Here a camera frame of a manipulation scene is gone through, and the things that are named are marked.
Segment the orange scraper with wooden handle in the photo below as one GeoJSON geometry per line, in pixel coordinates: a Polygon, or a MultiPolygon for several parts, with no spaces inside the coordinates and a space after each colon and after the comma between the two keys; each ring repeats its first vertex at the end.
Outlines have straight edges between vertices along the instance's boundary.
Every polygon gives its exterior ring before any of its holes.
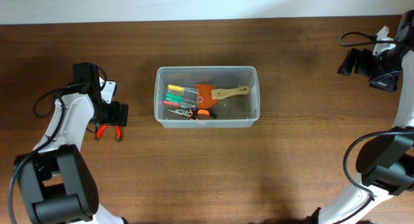
{"type": "Polygon", "coordinates": [[[208,109],[214,106],[218,101],[230,98],[232,96],[247,95],[250,92],[249,86],[241,86],[233,89],[218,89],[210,84],[196,84],[198,90],[197,108],[208,109]]]}

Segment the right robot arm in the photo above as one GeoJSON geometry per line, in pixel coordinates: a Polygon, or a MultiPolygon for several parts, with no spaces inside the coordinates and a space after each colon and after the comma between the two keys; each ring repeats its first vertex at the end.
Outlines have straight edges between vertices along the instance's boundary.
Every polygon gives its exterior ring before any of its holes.
{"type": "Polygon", "coordinates": [[[387,92],[402,90],[393,127],[356,139],[343,157],[343,172],[350,182],[331,204],[317,208],[305,223],[362,223],[363,217],[377,205],[405,191],[413,191],[413,11],[405,12],[394,38],[383,27],[368,35],[363,45],[349,44],[350,50],[338,68],[338,74],[361,74],[369,86],[387,92]]]}

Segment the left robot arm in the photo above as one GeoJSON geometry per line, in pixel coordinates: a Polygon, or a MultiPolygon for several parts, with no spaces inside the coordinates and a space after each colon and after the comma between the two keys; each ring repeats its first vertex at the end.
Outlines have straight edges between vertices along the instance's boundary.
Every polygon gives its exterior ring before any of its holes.
{"type": "Polygon", "coordinates": [[[110,213],[100,204],[98,188],[82,155],[81,147],[88,125],[100,139],[108,126],[116,128],[116,141],[122,140],[129,106],[114,101],[114,80],[96,64],[72,66],[73,81],[49,91],[52,117],[41,140],[29,153],[19,155],[8,189],[8,215],[16,223],[13,191],[19,187],[31,223],[118,223],[123,217],[110,213]]]}

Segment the clear screwdriver set case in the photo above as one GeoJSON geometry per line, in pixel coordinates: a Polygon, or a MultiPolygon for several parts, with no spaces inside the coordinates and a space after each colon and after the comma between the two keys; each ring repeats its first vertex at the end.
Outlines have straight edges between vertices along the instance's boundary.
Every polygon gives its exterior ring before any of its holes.
{"type": "Polygon", "coordinates": [[[195,109],[203,101],[196,88],[168,84],[160,96],[161,104],[183,109],[195,109]]]}

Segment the orange black needle-nose pliers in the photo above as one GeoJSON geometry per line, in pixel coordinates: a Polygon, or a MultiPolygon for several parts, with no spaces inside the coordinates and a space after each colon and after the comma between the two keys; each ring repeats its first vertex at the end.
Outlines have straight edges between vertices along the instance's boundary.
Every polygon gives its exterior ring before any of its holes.
{"type": "Polygon", "coordinates": [[[217,118],[217,115],[207,109],[169,109],[169,112],[186,117],[189,120],[197,120],[198,116],[206,116],[210,118],[217,118]]]}

